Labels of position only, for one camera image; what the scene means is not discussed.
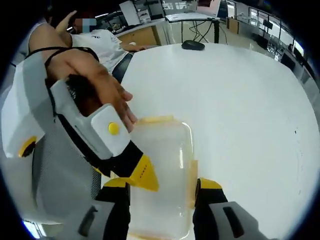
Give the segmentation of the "person's left hand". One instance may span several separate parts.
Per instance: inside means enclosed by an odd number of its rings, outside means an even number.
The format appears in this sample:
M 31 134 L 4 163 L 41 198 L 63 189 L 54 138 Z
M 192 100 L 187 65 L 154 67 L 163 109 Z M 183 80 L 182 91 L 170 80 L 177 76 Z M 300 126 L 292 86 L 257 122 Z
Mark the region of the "person's left hand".
M 132 100 L 133 95 L 126 91 L 90 53 L 78 49 L 54 53 L 54 50 L 42 52 L 45 61 L 50 59 L 46 69 L 52 83 L 57 80 L 68 80 L 69 75 L 80 75 L 88 80 L 89 88 L 93 90 L 92 97 L 78 103 L 80 113 L 87 117 L 102 105 L 111 104 L 128 132 L 131 132 L 137 118 L 127 102 Z

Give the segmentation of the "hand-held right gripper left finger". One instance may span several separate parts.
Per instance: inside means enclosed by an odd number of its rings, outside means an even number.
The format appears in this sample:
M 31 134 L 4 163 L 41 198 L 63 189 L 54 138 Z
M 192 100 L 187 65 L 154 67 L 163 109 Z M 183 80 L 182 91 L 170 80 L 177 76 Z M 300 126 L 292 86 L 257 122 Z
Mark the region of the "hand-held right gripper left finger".
M 112 178 L 95 200 L 72 215 L 72 239 L 125 240 L 130 221 L 130 186 L 123 178 Z

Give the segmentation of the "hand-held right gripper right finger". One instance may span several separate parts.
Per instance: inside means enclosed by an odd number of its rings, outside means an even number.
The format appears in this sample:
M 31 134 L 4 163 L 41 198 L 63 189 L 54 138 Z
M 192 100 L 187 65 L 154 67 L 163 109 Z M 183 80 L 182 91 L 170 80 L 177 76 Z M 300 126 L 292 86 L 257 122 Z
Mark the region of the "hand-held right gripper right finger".
M 198 178 L 193 231 L 196 240 L 265 240 L 258 221 L 235 201 L 228 201 L 220 184 Z

